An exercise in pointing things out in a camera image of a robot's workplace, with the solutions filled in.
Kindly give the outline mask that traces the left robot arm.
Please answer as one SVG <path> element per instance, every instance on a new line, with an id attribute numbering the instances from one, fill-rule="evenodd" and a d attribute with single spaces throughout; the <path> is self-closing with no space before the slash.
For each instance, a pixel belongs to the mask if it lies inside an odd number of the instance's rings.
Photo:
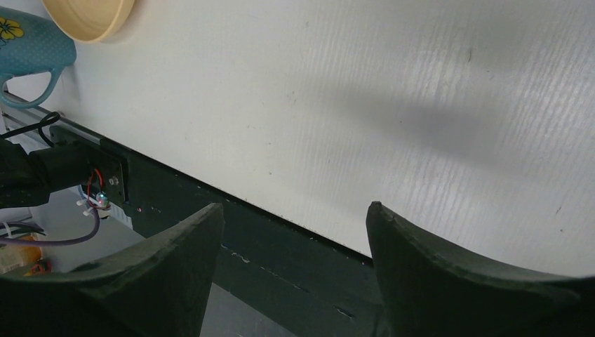
<path id="1" fill-rule="evenodd" d="M 19 144 L 1 141 L 1 208 L 40 206 L 50 194 L 82 185 L 91 176 L 87 151 L 78 144 L 26 153 Z"/>

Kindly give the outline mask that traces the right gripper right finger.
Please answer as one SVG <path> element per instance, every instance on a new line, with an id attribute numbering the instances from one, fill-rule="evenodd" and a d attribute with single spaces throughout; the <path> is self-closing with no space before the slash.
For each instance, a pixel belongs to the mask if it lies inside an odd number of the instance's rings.
<path id="1" fill-rule="evenodd" d="M 416 226 L 378 201 L 368 242 L 394 336 L 593 336 L 594 278 L 503 263 Z"/>

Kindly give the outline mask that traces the yellow plate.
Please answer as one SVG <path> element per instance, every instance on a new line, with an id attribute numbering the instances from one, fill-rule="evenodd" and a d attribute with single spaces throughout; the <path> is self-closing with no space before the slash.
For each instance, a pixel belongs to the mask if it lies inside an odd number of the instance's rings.
<path id="1" fill-rule="evenodd" d="M 51 20 L 71 39 L 101 42 L 118 32 L 135 0 L 43 0 Z"/>

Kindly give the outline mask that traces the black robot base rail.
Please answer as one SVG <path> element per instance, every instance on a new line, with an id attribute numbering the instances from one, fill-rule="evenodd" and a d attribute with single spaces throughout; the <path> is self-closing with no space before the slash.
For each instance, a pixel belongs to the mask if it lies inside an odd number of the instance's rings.
<path id="1" fill-rule="evenodd" d="M 221 288 L 296 336 L 390 336 L 370 258 L 160 164 L 74 122 L 58 130 L 125 161 L 126 202 L 143 240 L 209 204 L 225 228 L 211 289 Z M 231 329 L 223 307 L 203 319 Z"/>

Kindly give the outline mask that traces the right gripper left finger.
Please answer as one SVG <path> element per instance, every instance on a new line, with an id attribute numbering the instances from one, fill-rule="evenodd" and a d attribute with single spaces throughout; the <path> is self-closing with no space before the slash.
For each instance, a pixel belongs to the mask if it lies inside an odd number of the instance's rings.
<path id="1" fill-rule="evenodd" d="M 198 336 L 225 228 L 220 204 L 66 273 L 1 277 L 2 336 Z"/>

